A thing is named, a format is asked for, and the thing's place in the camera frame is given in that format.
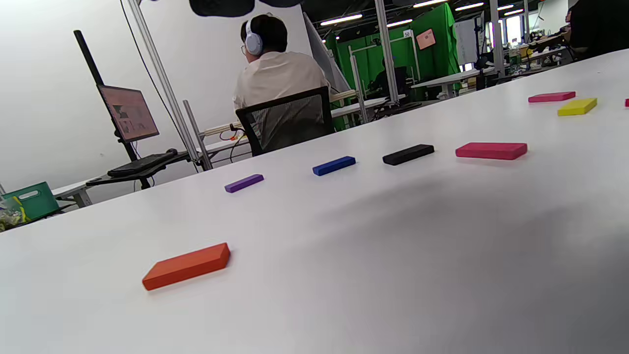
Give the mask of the person's left hand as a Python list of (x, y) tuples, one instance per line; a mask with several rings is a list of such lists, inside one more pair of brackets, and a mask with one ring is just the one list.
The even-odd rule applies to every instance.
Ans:
[(293, 7), (303, 0), (190, 0), (191, 10), (200, 17), (237, 18), (251, 13), (256, 2), (270, 7)]

